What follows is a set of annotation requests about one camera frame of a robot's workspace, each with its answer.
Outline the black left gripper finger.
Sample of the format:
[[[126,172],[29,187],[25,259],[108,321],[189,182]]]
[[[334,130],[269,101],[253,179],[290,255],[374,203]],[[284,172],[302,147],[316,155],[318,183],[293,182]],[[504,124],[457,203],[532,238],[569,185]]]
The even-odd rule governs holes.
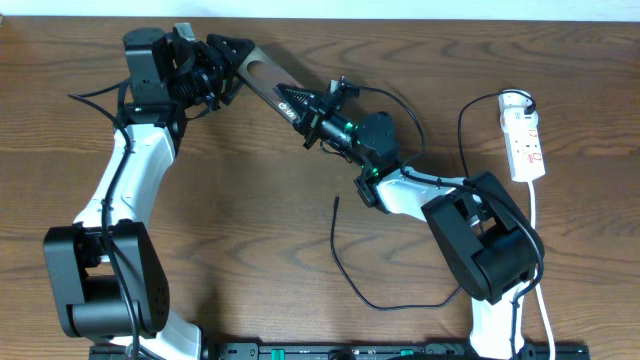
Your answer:
[[[226,106],[230,105],[243,85],[244,82],[238,77],[233,77],[230,80],[224,80],[220,92],[220,101]]]
[[[255,49],[255,43],[250,39],[218,34],[208,34],[206,43],[217,62],[233,68],[238,68]]]

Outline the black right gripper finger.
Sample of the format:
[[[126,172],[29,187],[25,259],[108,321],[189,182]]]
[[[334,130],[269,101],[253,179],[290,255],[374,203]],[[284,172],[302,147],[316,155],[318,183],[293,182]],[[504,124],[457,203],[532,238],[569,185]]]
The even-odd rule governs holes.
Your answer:
[[[309,113],[300,117],[295,112],[286,112],[284,118],[304,138],[319,137],[318,116],[316,114]]]
[[[322,92],[284,83],[276,85],[273,90],[276,94],[275,109],[281,114],[325,113]]]

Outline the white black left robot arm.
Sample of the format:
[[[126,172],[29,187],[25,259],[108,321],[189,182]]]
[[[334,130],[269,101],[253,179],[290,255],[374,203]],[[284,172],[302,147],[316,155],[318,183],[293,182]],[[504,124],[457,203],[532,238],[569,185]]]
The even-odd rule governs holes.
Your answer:
[[[148,227],[187,110],[208,114],[231,103],[255,45],[215,34],[198,41],[187,23],[130,31],[123,45],[129,75],[113,86],[109,163],[86,207],[43,241],[58,319],[67,336],[125,359],[206,359],[201,329],[172,310]]]

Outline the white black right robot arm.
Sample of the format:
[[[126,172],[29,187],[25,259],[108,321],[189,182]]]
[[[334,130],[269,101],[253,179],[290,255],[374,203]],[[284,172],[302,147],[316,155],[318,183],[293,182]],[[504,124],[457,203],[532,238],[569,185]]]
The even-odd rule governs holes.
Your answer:
[[[360,166],[363,202],[384,213],[424,221],[461,290],[472,298],[470,345],[484,358],[516,359],[524,348],[521,307],[541,281],[544,248],[506,189],[490,172],[441,178],[399,156],[390,114],[355,122],[343,112],[361,87],[341,79],[324,92],[278,84],[277,106],[304,145]]]

